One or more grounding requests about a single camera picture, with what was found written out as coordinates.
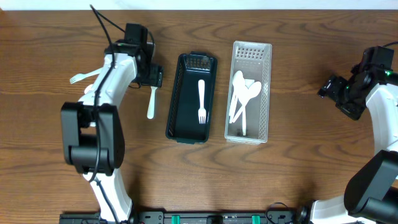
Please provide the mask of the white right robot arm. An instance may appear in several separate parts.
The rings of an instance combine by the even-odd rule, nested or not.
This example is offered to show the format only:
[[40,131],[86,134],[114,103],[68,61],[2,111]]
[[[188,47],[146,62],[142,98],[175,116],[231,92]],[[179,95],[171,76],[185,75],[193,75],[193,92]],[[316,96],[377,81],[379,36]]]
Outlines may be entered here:
[[397,74],[385,71],[364,94],[373,124],[374,156],[342,196],[316,200],[307,223],[397,223]]

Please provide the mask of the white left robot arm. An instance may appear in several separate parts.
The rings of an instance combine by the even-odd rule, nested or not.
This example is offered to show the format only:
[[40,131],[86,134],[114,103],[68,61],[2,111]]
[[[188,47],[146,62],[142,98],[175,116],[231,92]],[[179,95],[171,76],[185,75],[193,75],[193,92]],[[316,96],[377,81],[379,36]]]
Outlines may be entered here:
[[156,86],[162,67],[152,63],[155,43],[119,40],[105,50],[104,64],[77,102],[61,108],[65,162],[91,185],[100,212],[91,217],[61,216],[68,223],[129,223],[133,202],[124,186],[120,167],[125,140],[119,107],[131,83]]

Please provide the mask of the pale green plastic fork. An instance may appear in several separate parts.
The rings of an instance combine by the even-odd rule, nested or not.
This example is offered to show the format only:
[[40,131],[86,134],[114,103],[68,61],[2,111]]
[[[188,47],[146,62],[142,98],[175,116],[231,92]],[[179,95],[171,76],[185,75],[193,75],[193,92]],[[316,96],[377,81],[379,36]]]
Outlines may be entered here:
[[70,79],[70,84],[74,84],[74,83],[79,82],[79,81],[81,81],[81,80],[84,80],[84,79],[86,79],[86,78],[88,78],[88,77],[92,77],[92,76],[94,76],[94,75],[98,75],[98,74],[101,73],[101,71],[102,71],[102,68],[99,68],[99,69],[96,69],[96,70],[94,70],[94,71],[92,71],[92,72],[89,72],[89,73],[79,73],[79,74],[76,74],[76,75],[74,75],[73,77],[71,77],[71,79]]

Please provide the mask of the white plastic spoon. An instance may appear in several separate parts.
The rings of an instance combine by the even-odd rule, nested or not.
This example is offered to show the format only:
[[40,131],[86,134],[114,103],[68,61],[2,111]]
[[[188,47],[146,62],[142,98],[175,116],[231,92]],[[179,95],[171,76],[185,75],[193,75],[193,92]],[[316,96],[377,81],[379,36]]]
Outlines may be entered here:
[[233,122],[233,117],[236,111],[236,105],[238,102],[238,95],[241,92],[242,87],[245,85],[242,71],[238,70],[233,76],[233,95],[231,98],[230,109],[229,109],[229,122]]
[[240,109],[236,112],[235,116],[231,120],[231,123],[234,123],[239,116],[246,110],[246,105],[248,104],[249,100],[255,98],[261,91],[262,83],[261,82],[254,82],[249,88],[245,85],[240,89],[238,94],[238,100],[241,103]]
[[[245,79],[245,86],[249,88],[254,83],[253,79]],[[242,112],[242,129],[243,129],[243,136],[246,136],[246,107],[244,107]]]

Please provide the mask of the white plastic fork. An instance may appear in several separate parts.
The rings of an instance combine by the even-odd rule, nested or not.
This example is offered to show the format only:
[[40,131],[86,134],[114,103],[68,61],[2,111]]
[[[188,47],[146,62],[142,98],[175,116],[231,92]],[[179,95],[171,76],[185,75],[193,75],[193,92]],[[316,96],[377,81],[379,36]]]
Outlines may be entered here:
[[85,90],[84,90],[84,94],[87,94],[87,93],[91,90],[92,86],[93,86],[93,84],[88,85],[88,86],[85,88]]
[[153,119],[155,115],[155,95],[156,95],[156,86],[151,86],[150,100],[147,109],[147,118]]
[[205,102],[205,81],[199,80],[198,81],[198,93],[199,93],[199,100],[200,100],[200,108],[198,109],[198,120],[200,124],[206,123],[206,109],[204,107]]

